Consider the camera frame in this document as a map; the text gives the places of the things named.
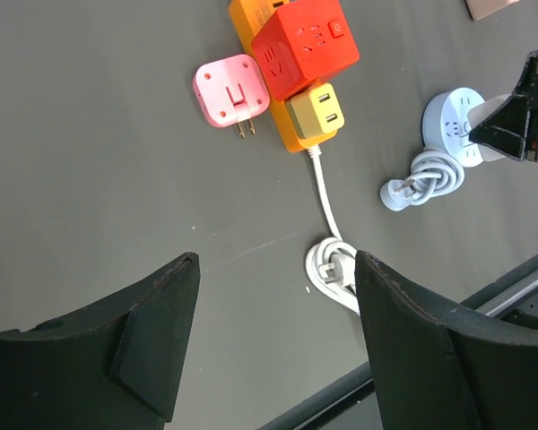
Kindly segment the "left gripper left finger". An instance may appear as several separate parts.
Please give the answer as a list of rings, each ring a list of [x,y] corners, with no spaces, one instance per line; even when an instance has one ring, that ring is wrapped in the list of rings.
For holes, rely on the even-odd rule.
[[[0,429],[162,429],[199,287],[199,258],[185,253],[69,314],[1,331]]]

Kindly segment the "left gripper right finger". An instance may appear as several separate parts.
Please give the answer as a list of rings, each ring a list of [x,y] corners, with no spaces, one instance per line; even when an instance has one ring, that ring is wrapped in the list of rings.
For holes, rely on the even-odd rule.
[[[386,429],[538,429],[538,317],[478,313],[358,252],[364,332]]]

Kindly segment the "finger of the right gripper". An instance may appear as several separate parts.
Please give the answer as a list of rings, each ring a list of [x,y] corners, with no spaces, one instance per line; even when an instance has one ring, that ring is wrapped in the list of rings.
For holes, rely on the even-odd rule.
[[[494,133],[496,147],[503,150],[506,158],[527,160],[525,157],[526,100],[524,85],[520,82],[510,93],[506,105],[500,110],[500,124]]]

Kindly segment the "blue round power socket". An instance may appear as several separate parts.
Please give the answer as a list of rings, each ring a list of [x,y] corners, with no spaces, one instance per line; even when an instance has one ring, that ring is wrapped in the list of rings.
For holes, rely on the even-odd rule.
[[[469,112],[484,102],[482,95],[471,88],[460,87],[434,97],[426,106],[421,124],[424,146],[445,152],[463,168],[474,168],[491,162],[493,156],[482,146],[471,142]]]

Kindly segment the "yellow cube charger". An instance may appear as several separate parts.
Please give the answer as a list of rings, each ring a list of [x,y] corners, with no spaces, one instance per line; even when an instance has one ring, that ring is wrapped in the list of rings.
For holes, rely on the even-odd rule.
[[[314,85],[285,103],[301,138],[333,133],[345,125],[345,118],[331,83]]]

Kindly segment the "red plug adapter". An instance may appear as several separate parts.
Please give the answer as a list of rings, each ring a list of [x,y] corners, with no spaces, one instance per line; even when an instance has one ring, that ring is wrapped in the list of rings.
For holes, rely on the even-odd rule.
[[[282,74],[269,90],[284,101],[319,80],[337,75],[360,60],[360,52],[338,1],[294,1],[278,8],[256,35],[261,54],[273,46]]]

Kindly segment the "orange power strip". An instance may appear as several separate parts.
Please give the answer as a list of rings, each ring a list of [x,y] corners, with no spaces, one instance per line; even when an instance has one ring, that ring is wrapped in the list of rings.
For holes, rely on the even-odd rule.
[[[252,48],[252,42],[275,11],[289,3],[290,1],[235,0],[230,1],[229,4],[228,12],[241,45],[245,53],[254,57],[257,61],[267,88],[270,88],[273,78],[272,73],[277,77],[280,77],[282,74],[279,57],[272,51],[273,46],[271,44],[261,54],[256,54]],[[331,140],[337,135],[336,131],[332,131],[331,133],[320,134],[311,138],[300,137],[286,103],[276,100],[272,90],[269,90],[269,93],[271,97],[269,110],[282,143],[288,152],[297,153],[306,151],[316,145]]]

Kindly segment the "white usb charger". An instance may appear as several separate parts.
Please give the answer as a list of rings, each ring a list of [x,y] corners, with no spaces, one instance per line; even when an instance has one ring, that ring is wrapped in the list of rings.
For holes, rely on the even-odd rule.
[[[469,141],[477,145],[477,150],[484,162],[504,159],[507,156],[503,150],[496,147],[498,137],[495,137],[494,133],[497,132],[496,127],[501,126],[499,112],[510,96],[511,94],[507,93],[486,99],[476,107],[470,108],[467,113],[467,120],[471,127]]]

